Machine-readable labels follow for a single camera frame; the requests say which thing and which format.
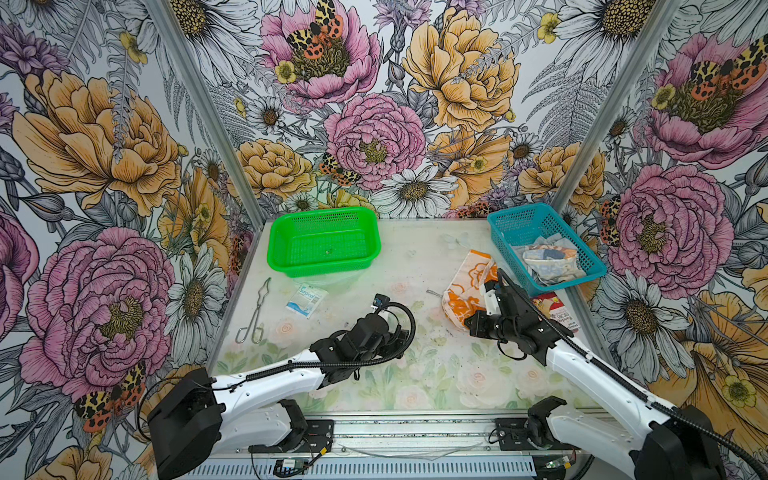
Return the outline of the orange white patterned towel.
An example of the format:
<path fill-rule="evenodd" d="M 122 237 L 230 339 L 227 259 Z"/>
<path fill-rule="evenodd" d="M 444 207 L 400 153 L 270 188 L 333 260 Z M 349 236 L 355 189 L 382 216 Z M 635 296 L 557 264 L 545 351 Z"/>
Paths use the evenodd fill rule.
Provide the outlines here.
<path fill-rule="evenodd" d="M 485 283 L 498 280 L 497 263 L 491 255 L 470 250 L 447 289 L 441 306 L 446 317 L 458 328 L 477 312 L 486 312 Z"/>

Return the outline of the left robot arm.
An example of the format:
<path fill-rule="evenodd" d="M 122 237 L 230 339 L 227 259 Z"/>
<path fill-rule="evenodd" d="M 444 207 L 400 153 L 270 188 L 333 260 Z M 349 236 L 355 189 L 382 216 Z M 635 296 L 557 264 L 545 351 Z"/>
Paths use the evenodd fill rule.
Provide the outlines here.
<path fill-rule="evenodd" d="M 351 328 L 287 360 L 232 375 L 204 368 L 183 375 L 147 417 L 158 477 L 176 479 L 240 447 L 252 454 L 313 449 L 318 436 L 296 396 L 401 358 L 416 329 L 408 307 L 378 294 Z"/>

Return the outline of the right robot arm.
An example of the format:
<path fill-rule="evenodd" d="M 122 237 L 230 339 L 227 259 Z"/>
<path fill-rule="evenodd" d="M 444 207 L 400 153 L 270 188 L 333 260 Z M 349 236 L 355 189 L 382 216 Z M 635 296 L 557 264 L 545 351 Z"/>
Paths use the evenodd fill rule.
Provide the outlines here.
<path fill-rule="evenodd" d="M 516 284 L 491 281 L 481 292 L 483 306 L 466 322 L 471 336 L 516 345 L 524 358 L 564 376 L 612 418 L 587 417 L 549 396 L 527 411 L 524 438 L 533 447 L 570 445 L 634 479 L 724 479 L 720 451 L 726 449 L 766 478 L 766 468 L 716 433 L 703 412 L 680 409 L 637 386 L 572 331 L 547 319 Z"/>

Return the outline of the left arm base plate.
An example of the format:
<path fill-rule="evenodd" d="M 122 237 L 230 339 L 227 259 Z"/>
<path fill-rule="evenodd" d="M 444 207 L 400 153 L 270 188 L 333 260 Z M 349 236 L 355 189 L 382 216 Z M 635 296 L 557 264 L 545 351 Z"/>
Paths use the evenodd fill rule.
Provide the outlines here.
<path fill-rule="evenodd" d="M 334 440 L 335 421 L 330 419 L 310 419 L 302 428 L 293 428 L 285 439 L 273 446 L 250 445 L 252 454 L 282 453 L 319 453 L 330 452 Z"/>

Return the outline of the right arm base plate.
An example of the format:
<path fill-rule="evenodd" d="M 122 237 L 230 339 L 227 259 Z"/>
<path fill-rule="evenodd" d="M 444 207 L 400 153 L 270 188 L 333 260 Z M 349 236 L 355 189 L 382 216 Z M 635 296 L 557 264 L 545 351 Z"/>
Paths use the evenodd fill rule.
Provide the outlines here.
<path fill-rule="evenodd" d="M 489 436 L 501 451 L 570 451 L 574 447 L 556 441 L 549 433 L 538 431 L 527 417 L 500 417 L 494 420 Z"/>

